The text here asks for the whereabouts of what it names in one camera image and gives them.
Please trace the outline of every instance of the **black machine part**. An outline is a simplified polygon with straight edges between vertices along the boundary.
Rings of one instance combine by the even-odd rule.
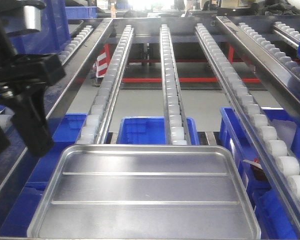
[[[0,11],[12,11],[25,5],[45,7],[38,0],[0,0]],[[0,105],[14,111],[11,121],[34,156],[45,155],[53,146],[44,110],[44,93],[64,76],[57,54],[16,54],[0,19]],[[0,128],[0,153],[8,145],[9,140]]]

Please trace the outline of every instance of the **concrete floor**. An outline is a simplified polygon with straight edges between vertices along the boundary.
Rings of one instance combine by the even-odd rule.
[[[98,87],[87,79],[78,91],[69,113],[87,113]],[[280,107],[268,91],[251,92],[262,107]],[[198,132],[220,130],[220,108],[229,106],[221,90],[182,90],[185,114],[195,120]],[[163,93],[159,89],[121,89],[113,113],[110,132],[118,132],[124,117],[163,116]]]

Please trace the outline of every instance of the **roller conveyor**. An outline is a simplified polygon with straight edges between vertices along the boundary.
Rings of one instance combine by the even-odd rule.
[[[160,52],[166,143],[169,145],[191,145],[172,37],[166,24],[160,28]]]
[[[284,42],[289,44],[294,49],[298,49],[300,44],[300,32],[294,28],[282,23],[281,21],[276,21],[273,25],[273,31],[277,34]]]
[[[127,25],[113,53],[77,144],[104,144],[132,45],[134,29]]]
[[[237,25],[239,22],[236,24],[221,16],[217,17],[217,23],[236,52],[247,64],[255,67],[255,75],[300,127],[300,79],[281,62],[274,60],[270,53]]]
[[[246,29],[249,27],[244,24],[241,24],[241,27],[244,27],[246,31],[250,30]],[[243,129],[246,130],[251,143],[260,156],[260,163],[268,176],[272,189],[275,189],[281,197],[282,203],[285,205],[290,219],[292,219],[291,221],[300,235],[300,201],[295,193],[291,191],[288,183],[289,178],[285,178],[282,170],[279,170],[280,164],[278,163],[280,161],[278,156],[295,157],[294,154],[287,150],[285,142],[280,140],[276,133],[267,134],[271,131],[276,132],[276,129],[271,126],[265,113],[236,74],[209,31],[202,24],[198,24],[196,35],[215,75],[239,117]]]

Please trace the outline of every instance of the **stainless steel tray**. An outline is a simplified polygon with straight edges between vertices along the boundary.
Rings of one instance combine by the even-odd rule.
[[[73,145],[32,238],[259,239],[232,156],[218,146]]]

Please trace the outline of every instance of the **stainless steel frame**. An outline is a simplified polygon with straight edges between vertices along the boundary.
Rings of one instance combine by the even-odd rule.
[[[173,43],[195,43],[198,42],[198,38],[195,35],[195,26],[197,23],[204,24],[216,42],[229,41],[246,63],[253,63],[256,69],[255,74],[260,78],[262,84],[273,94],[300,126],[299,79],[269,56],[254,41],[249,39],[236,25],[239,22],[245,22],[252,26],[255,25],[254,29],[261,32],[267,39],[280,41],[281,38],[273,33],[273,23],[276,21],[287,22],[292,28],[300,32],[300,16],[214,18],[207,15],[189,18],[86,20],[86,24],[92,25],[94,31],[85,40],[84,45],[74,53],[64,66],[67,76],[46,91],[44,100],[50,130],[54,133],[57,129],[104,43],[117,43],[121,37],[121,35],[117,33],[121,33],[126,25],[132,25],[134,28],[135,37],[132,41],[133,44],[159,43],[160,26],[162,24],[169,26]],[[250,132],[251,129],[249,129],[249,126],[247,126],[247,130],[250,133],[249,136],[252,142],[256,144],[261,157],[269,158],[263,148],[259,148],[259,140]],[[39,160],[28,153],[17,131],[12,128],[8,130],[7,134],[12,145],[0,155],[0,226]],[[268,176],[271,177],[270,181],[272,184],[278,187],[277,191],[280,195],[285,196],[288,194],[289,191],[281,186],[283,182],[281,176],[274,176],[277,170],[273,169],[271,164],[265,165],[265,168],[268,170]],[[283,197],[282,199],[287,211],[292,213],[291,221],[295,224],[296,229],[298,229],[300,233],[300,206],[294,204],[296,199],[289,194],[286,198]],[[11,237],[0,237],[0,239],[11,239]]]

